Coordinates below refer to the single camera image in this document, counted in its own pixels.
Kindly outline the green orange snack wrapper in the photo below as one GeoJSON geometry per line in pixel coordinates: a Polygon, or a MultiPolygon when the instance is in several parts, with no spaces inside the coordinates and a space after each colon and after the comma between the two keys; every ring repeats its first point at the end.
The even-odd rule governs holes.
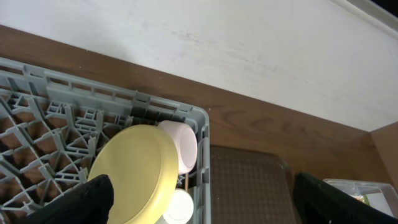
{"type": "Polygon", "coordinates": [[[366,195],[351,195],[351,197],[355,198],[356,200],[359,200],[362,203],[365,203],[366,205],[370,206],[369,199],[366,195]]]}

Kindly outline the cream white cup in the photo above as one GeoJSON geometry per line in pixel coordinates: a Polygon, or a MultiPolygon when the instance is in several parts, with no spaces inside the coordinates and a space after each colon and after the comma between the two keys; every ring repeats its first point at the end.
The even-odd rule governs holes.
{"type": "Polygon", "coordinates": [[[186,224],[194,210],[193,199],[183,189],[175,189],[166,211],[155,224],[186,224]]]}

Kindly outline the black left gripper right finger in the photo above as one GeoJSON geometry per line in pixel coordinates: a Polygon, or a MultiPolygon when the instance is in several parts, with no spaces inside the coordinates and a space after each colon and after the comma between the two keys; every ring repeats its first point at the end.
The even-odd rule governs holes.
{"type": "Polygon", "coordinates": [[[303,224],[397,224],[397,219],[307,173],[294,177],[293,201],[303,224]]]}

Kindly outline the white bowl with food residue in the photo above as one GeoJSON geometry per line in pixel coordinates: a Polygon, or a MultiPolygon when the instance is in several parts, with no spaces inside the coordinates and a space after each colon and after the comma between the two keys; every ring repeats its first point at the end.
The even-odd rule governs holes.
{"type": "Polygon", "coordinates": [[[162,121],[158,127],[164,130],[173,140],[178,155],[178,174],[189,173],[197,161],[198,143],[193,129],[175,121],[162,121]]]}

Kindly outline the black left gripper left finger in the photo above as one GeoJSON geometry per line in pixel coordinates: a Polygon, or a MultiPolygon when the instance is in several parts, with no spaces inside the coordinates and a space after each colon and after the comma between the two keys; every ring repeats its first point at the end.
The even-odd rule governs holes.
{"type": "Polygon", "coordinates": [[[110,178],[101,174],[19,221],[21,224],[106,224],[114,203],[110,178]]]}

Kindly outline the wooden chopstick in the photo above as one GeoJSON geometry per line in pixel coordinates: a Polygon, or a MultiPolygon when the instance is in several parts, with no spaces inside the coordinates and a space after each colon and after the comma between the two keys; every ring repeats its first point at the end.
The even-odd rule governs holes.
{"type": "Polygon", "coordinates": [[[188,181],[189,181],[189,175],[188,173],[185,174],[185,183],[184,183],[184,189],[186,192],[188,192],[188,181]]]}

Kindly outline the yellow-green plate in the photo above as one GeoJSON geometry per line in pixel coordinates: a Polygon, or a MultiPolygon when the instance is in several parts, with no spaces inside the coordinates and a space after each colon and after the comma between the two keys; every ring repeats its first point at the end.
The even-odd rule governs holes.
{"type": "Polygon", "coordinates": [[[106,174],[113,185],[109,223],[155,223],[174,194],[178,155],[172,138],[151,125],[135,125],[113,136],[88,178],[106,174]]]}

